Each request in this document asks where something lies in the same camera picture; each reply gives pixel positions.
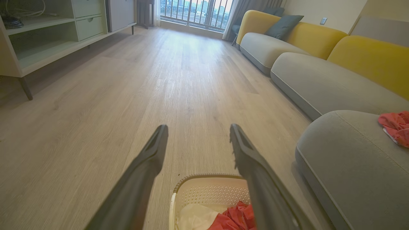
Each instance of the light switch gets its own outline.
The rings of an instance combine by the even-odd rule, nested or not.
[[[327,21],[327,18],[322,18],[322,20],[321,20],[321,25],[324,25],[325,24],[325,22]]]

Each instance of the balcony railing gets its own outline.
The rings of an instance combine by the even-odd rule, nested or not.
[[[223,32],[233,0],[161,0],[162,20]]]

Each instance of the beige plastic basket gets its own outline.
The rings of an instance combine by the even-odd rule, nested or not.
[[[182,208],[191,203],[209,207],[219,213],[238,201],[250,203],[247,181],[236,175],[192,175],[182,179],[173,191],[169,213],[169,230],[175,230]]]

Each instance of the wooden floor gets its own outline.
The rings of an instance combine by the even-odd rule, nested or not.
[[[115,34],[27,76],[0,82],[0,228],[83,229],[160,124],[163,169],[144,229],[168,229],[177,182],[231,173],[240,124],[318,229],[330,227],[297,171],[310,123],[229,42],[166,29]]]

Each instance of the cable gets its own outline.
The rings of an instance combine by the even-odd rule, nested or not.
[[[14,14],[11,14],[9,12],[9,9],[8,9],[9,0],[6,0],[6,12],[7,12],[7,14],[9,14],[11,16],[14,16],[16,18],[38,17],[38,16],[42,15],[44,13],[44,11],[45,11],[45,2],[44,2],[44,0],[41,0],[41,1],[43,2],[43,6],[44,6],[43,10],[30,11],[30,10],[26,10],[26,9],[15,8],[14,11],[16,11],[16,12]]]

